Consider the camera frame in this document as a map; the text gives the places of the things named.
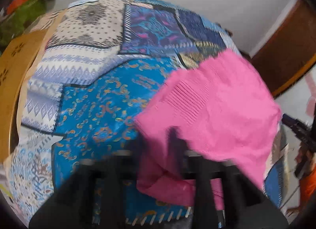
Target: diamond pattern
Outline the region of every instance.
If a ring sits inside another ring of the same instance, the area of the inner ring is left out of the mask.
[[[63,69],[61,68],[61,66],[59,66],[59,68],[56,71],[56,76],[60,77],[61,73],[63,73]]]
[[[49,68],[46,67],[46,69],[43,71],[43,74],[44,74],[44,76],[46,77],[48,73],[49,73]]]
[[[79,67],[79,69],[78,69],[77,72],[75,73],[75,78],[76,78],[76,79],[80,79],[82,75],[83,75],[83,70],[82,70],[81,67]]]
[[[89,72],[88,69],[86,69],[86,70],[84,71],[83,78],[86,79],[86,80],[87,80],[87,79],[90,79],[90,72]]]
[[[32,100],[29,101],[29,103],[27,104],[27,112],[30,113],[33,109],[33,103]]]
[[[47,112],[47,115],[48,115],[48,119],[51,120],[52,117],[54,116],[55,112],[54,112],[54,108],[53,106],[51,106]]]
[[[75,73],[76,73],[76,68],[75,68],[75,66],[72,66],[68,75],[69,75],[69,77],[73,77],[75,75]]]
[[[53,66],[48,74],[49,77],[53,77],[56,73],[56,69],[55,69],[55,66]]]
[[[43,107],[40,110],[41,114],[42,114],[42,118],[45,117],[46,113],[47,113],[47,108],[46,105],[44,104]]]
[[[40,112],[40,107],[39,107],[39,104],[37,103],[35,106],[34,106],[34,113],[35,113],[35,116],[37,116],[37,114]]]
[[[35,71],[36,74],[40,75],[43,72],[43,66]]]
[[[68,73],[69,73],[69,68],[68,68],[68,66],[66,66],[66,67],[64,68],[63,74],[64,74],[64,75],[68,75]]]

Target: pink cloth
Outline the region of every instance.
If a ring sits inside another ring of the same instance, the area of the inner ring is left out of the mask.
[[[149,143],[137,188],[163,202],[193,206],[194,182],[180,180],[168,159],[170,127],[177,127],[190,149],[210,160],[232,160],[262,188],[280,118],[279,106],[258,72],[231,50],[198,69],[174,71],[135,118]],[[216,207],[223,209],[220,182],[211,184]]]

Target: orange fabric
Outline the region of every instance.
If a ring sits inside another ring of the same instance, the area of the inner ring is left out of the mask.
[[[307,177],[300,180],[300,208],[303,208],[308,202],[310,196],[316,189],[316,167],[313,169],[312,173]]]

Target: white patterned fabric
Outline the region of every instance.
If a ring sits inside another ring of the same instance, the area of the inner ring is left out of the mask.
[[[8,179],[5,174],[5,168],[2,164],[0,164],[0,191],[2,195],[4,196],[5,200],[7,201],[10,208],[13,210],[14,214],[21,220],[21,222],[27,226],[27,222],[23,218],[23,215],[17,206],[14,197],[12,196],[10,192],[10,186]]]
[[[52,13],[47,13],[44,14],[40,17],[38,17],[25,31],[24,34],[29,33],[29,32],[33,32],[33,31],[37,31],[37,30],[44,30],[44,29],[48,29],[53,22],[55,21],[55,19],[57,18],[57,16],[59,15],[60,11],[56,11],[56,12],[52,12]]]
[[[62,95],[62,84],[31,78],[27,88],[22,124],[52,132]]]
[[[54,192],[51,150],[52,145],[62,138],[21,127],[8,181],[16,204],[27,221]]]
[[[83,45],[48,48],[34,78],[64,84],[91,84],[112,64],[119,46],[99,49]]]
[[[230,38],[230,36],[226,32],[223,32],[223,31],[220,31],[219,34],[221,35],[226,47],[233,50],[234,53],[241,56],[240,51],[238,50],[238,48],[236,47],[235,43]]]
[[[126,3],[130,1],[98,0],[69,8],[48,47],[70,43],[100,48],[120,45]]]

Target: fabric pattern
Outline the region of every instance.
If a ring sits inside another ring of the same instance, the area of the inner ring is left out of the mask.
[[[108,49],[79,45],[48,48],[33,78],[64,84],[89,85],[98,77],[130,59],[147,55],[119,55],[119,46]]]
[[[8,175],[10,191],[27,223],[54,192],[52,145],[62,136],[51,136],[21,127]]]
[[[195,69],[226,47],[238,52],[222,28],[164,1],[72,5],[48,41],[22,103],[22,132],[8,181],[26,222],[80,159],[102,159],[136,137],[134,116],[172,70]],[[48,28],[58,13],[44,16],[33,30]],[[277,180],[270,186],[277,188]],[[128,224],[151,225],[192,212],[140,193],[133,182],[126,182],[126,191]],[[100,194],[96,189],[94,223]]]
[[[204,16],[201,16],[201,19],[205,28],[208,28],[217,33],[226,33],[226,31],[222,29],[219,25],[217,25],[216,23],[210,22]]]
[[[102,159],[124,148],[127,140],[136,137],[132,118],[141,112],[174,70],[170,59],[131,60],[100,77],[87,88],[64,88],[59,121],[55,133],[67,137],[53,147],[53,173],[58,188],[81,159]],[[167,220],[171,212],[186,212],[182,206],[156,204],[156,199],[139,193],[135,183],[127,184],[126,217],[133,221]],[[100,201],[93,221],[98,223]]]
[[[280,118],[280,108],[258,72],[232,50],[202,62],[198,69],[174,71],[135,118],[147,141],[137,189],[164,202],[193,205],[194,182],[179,180],[169,162],[167,136],[172,127],[189,149],[209,160],[233,161],[262,188]],[[211,184],[218,192],[216,207],[222,210],[220,183]]]
[[[122,43],[122,20],[127,0],[98,0],[69,8],[48,47],[61,44],[108,48]]]
[[[21,222],[27,226],[27,223],[25,219],[23,218],[23,215],[17,206],[13,195],[10,192],[10,186],[8,179],[5,174],[5,168],[2,164],[0,164],[0,191],[4,197],[4,199],[7,201],[7,204],[10,206],[10,208],[13,210],[14,214],[21,220]]]
[[[196,50],[170,12],[126,5],[125,14],[121,53],[162,56],[166,54],[165,49],[175,45],[178,49]]]
[[[53,24],[53,22],[55,21],[56,17],[60,12],[61,11],[47,13],[38,17],[31,25],[28,26],[28,28],[24,31],[24,34],[36,30],[48,29]]]
[[[287,190],[288,179],[284,168],[288,152],[287,147],[284,126],[281,125],[266,161],[263,186],[263,192],[277,207],[281,206],[283,196],[286,195],[285,191]]]
[[[207,41],[213,43],[216,47],[226,48],[220,34],[205,28],[201,17],[195,12],[178,10],[176,16],[187,35],[194,40]]]
[[[164,7],[168,7],[168,8],[173,8],[173,9],[183,9],[186,10],[185,8],[182,8],[180,6],[162,1],[162,0],[135,0],[136,2],[141,2],[141,3],[148,3],[148,4],[152,4],[152,5],[160,5],[160,6],[164,6]]]
[[[22,124],[52,132],[55,126],[62,85],[31,78],[28,82]]]
[[[80,5],[80,4],[85,4],[85,3],[89,3],[89,2],[96,2],[98,0],[78,0],[78,1],[75,1],[75,2],[72,2],[68,5],[68,8],[71,8],[73,6],[77,6],[77,5]]]

